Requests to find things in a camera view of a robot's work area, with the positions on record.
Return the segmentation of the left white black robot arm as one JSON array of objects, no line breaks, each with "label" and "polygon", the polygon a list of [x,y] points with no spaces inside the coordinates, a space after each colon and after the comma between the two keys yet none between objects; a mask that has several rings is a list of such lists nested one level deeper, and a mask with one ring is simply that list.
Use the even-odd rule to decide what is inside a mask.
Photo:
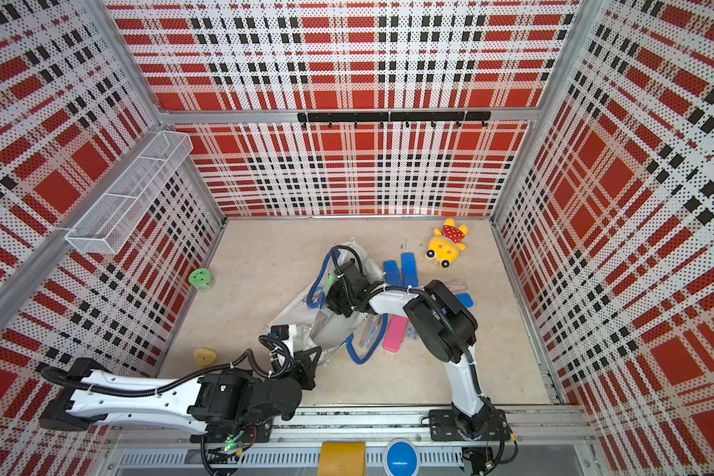
[{"label": "left white black robot arm", "polygon": [[315,388],[322,350],[303,349],[289,325],[273,327],[259,341],[271,354],[271,370],[259,365],[252,350],[176,379],[115,375],[92,358],[79,358],[67,370],[45,367],[42,378],[61,392],[43,409],[40,426],[58,432],[158,426],[187,432],[193,442],[267,442],[275,420],[291,420],[303,393]]}]

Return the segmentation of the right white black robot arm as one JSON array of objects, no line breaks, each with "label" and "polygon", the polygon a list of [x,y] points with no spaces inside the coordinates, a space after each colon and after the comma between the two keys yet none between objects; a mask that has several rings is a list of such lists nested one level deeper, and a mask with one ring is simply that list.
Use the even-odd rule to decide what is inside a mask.
[{"label": "right white black robot arm", "polygon": [[332,247],[323,260],[323,270],[332,267],[331,285],[324,295],[330,323],[343,322],[360,313],[406,317],[418,331],[426,350],[442,362],[452,401],[448,416],[430,423],[452,433],[457,440],[499,441],[512,438],[504,414],[485,396],[475,359],[475,317],[440,281],[423,288],[392,286],[371,281],[366,263],[346,245]]}]

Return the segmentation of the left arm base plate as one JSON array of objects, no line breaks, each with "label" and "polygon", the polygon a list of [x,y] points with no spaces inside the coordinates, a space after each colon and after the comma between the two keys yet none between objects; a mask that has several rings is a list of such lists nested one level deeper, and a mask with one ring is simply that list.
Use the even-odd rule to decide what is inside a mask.
[{"label": "left arm base plate", "polygon": [[208,424],[204,434],[190,436],[191,443],[221,444],[230,449],[252,446],[268,442],[272,431],[272,420],[264,422],[240,422],[236,424]]}]

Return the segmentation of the blue case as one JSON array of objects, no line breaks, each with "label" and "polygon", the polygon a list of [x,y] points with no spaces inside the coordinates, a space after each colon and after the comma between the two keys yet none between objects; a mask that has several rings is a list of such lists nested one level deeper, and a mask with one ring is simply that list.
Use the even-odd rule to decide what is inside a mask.
[{"label": "blue case", "polygon": [[383,263],[384,278],[387,285],[391,287],[402,287],[403,280],[400,268],[396,261],[390,260]]},{"label": "blue case", "polygon": [[406,252],[401,255],[402,281],[406,288],[418,287],[418,266],[415,254]]}]

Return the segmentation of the pink pencil case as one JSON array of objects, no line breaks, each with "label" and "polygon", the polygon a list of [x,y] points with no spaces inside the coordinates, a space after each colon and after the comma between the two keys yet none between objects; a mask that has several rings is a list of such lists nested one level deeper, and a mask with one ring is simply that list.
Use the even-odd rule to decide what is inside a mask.
[{"label": "pink pencil case", "polygon": [[409,323],[408,317],[390,315],[387,330],[383,338],[383,348],[385,350],[393,353],[400,351]]}]

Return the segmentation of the white canvas bag blue handles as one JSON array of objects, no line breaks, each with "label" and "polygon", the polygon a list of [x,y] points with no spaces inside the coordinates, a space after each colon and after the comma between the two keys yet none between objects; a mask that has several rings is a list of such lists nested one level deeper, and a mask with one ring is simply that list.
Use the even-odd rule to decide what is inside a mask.
[{"label": "white canvas bag blue handles", "polygon": [[350,270],[369,283],[384,281],[383,272],[355,240],[335,245],[311,286],[270,322],[269,331],[293,353],[319,347],[321,365],[343,348],[355,364],[367,363],[386,335],[390,317],[368,307],[357,311],[359,293],[346,289],[344,274]]}]

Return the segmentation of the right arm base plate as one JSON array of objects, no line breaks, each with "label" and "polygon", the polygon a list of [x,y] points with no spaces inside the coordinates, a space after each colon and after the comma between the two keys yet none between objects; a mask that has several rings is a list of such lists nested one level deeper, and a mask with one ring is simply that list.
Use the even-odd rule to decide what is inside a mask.
[{"label": "right arm base plate", "polygon": [[503,411],[498,416],[482,408],[475,416],[466,416],[456,408],[432,410],[428,413],[428,426],[433,441],[510,441],[511,426]]}]

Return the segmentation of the clear plastic compass set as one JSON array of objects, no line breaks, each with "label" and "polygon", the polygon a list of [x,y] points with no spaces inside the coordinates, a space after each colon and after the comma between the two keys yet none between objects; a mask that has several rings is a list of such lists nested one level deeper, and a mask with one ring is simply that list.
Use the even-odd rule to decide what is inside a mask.
[{"label": "clear plastic compass set", "polygon": [[469,290],[466,281],[462,279],[448,280],[443,283],[454,295],[466,294]]}]

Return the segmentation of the clear tube with blue pen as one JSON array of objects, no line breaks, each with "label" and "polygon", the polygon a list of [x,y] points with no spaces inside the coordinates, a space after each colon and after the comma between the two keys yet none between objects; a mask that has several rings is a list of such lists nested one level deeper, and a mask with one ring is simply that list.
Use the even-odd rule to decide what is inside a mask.
[{"label": "clear tube with blue pen", "polygon": [[365,322],[360,345],[364,350],[369,350],[377,340],[383,325],[382,315],[370,315]]}]

